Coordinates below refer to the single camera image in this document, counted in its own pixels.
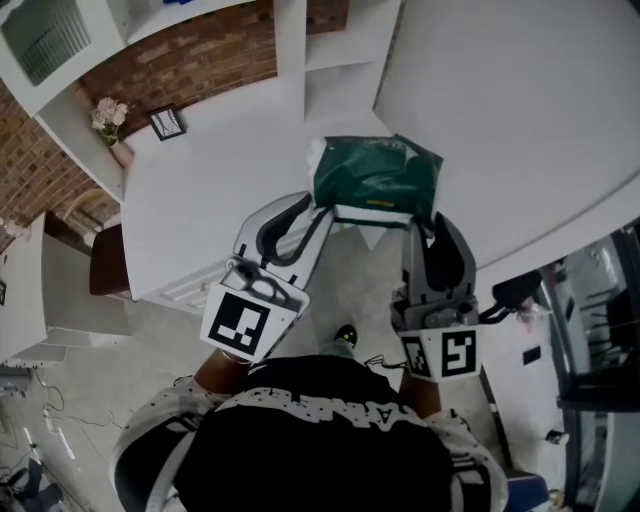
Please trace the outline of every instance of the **shoe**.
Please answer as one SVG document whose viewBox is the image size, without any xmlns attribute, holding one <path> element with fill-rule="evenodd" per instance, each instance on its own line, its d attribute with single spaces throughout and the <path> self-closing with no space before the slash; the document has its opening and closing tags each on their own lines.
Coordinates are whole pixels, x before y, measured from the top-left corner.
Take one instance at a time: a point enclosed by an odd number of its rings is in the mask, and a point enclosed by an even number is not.
<svg viewBox="0 0 640 512">
<path fill-rule="evenodd" d="M 333 338 L 334 340 L 345 340 L 351 348 L 356 347 L 356 343 L 358 343 L 358 333 L 356 332 L 356 328 L 353 325 L 346 324 L 338 329 L 338 332 Z"/>
</svg>

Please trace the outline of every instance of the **sleeve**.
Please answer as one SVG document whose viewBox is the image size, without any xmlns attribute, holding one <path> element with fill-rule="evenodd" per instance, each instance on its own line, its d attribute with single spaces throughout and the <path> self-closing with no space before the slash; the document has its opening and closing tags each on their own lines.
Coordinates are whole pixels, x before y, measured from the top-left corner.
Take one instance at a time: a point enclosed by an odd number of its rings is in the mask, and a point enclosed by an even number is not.
<svg viewBox="0 0 640 512">
<path fill-rule="evenodd" d="M 452 512 L 502 512 L 507 505 L 507 478 L 467 423 L 453 409 L 429 416 L 425 422 L 451 454 Z"/>
<path fill-rule="evenodd" d="M 109 468 L 111 483 L 127 512 L 148 510 L 154 496 L 157 501 L 166 499 L 202 418 L 229 398 L 208 392 L 193 377 L 183 377 L 133 414 L 115 445 Z"/>
</svg>

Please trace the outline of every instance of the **red brick wall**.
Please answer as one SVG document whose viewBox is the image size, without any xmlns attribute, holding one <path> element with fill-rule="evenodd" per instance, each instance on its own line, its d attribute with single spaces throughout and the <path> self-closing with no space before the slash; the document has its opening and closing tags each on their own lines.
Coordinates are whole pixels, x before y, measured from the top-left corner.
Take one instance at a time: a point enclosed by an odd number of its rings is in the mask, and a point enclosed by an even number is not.
<svg viewBox="0 0 640 512">
<path fill-rule="evenodd" d="M 344 28 L 348 1 L 309 0 L 314 33 Z M 80 79 L 97 103 L 105 96 L 135 108 L 122 133 L 148 124 L 146 113 L 184 108 L 236 87 L 276 76 L 272 0 L 214 11 L 151 35 Z"/>
<path fill-rule="evenodd" d="M 96 187 L 0 81 L 0 217 L 27 224 L 49 210 L 61 217 L 76 197 Z M 88 213 L 104 222 L 119 210 L 108 199 Z M 0 251 L 12 240 L 0 228 Z"/>
</svg>

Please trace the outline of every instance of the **green plastic bag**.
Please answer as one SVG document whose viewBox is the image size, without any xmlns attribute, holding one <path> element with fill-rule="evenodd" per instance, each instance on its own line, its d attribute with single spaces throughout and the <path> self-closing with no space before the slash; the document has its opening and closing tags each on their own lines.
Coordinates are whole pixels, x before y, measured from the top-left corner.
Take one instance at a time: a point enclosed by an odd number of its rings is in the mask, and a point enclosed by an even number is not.
<svg viewBox="0 0 640 512">
<path fill-rule="evenodd" d="M 345 205 L 406 213 L 433 231 L 442 158 L 410 140 L 393 137 L 326 137 L 313 175 L 317 207 Z M 353 224 L 389 223 L 339 218 Z"/>
</svg>

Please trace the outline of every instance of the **gray floor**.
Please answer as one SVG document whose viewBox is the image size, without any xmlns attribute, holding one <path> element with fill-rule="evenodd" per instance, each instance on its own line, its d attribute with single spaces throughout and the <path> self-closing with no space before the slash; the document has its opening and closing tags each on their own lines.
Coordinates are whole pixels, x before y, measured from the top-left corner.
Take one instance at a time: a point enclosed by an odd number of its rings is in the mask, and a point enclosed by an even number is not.
<svg viewBox="0 0 640 512">
<path fill-rule="evenodd" d="M 399 273 L 399 233 L 387 232 L 373 252 L 367 250 L 357 230 L 333 235 L 307 289 L 312 305 L 274 357 L 313 354 L 318 340 L 352 322 L 360 338 L 355 351 L 359 361 L 384 354 L 390 363 L 401 362 L 404 355 L 388 313 Z M 64 410 L 56 413 L 61 419 L 54 420 L 53 426 L 62 430 L 70 451 L 61 436 L 47 428 L 42 414 L 46 392 L 37 381 L 32 382 L 26 398 L 2 399 L 10 419 L 5 421 L 7 433 L 0 435 L 0 466 L 12 467 L 28 452 L 26 427 L 45 464 L 86 510 L 122 510 L 106 462 L 120 432 L 110 422 L 111 414 L 116 424 L 125 424 L 132 411 L 160 388 L 171 386 L 175 378 L 193 374 L 212 351 L 198 338 L 199 317 L 144 301 L 128 304 L 128 313 L 133 338 L 101 348 L 70 350 L 63 365 L 41 372 L 64 395 Z M 398 386 L 400 374 L 400 370 L 388 372 L 392 386 Z M 489 404 L 478 378 L 443 386 L 442 400 L 444 407 L 458 410 L 480 442 L 500 457 Z M 50 402 L 61 405 L 54 391 Z M 17 449 L 9 447 L 16 441 Z"/>
</svg>

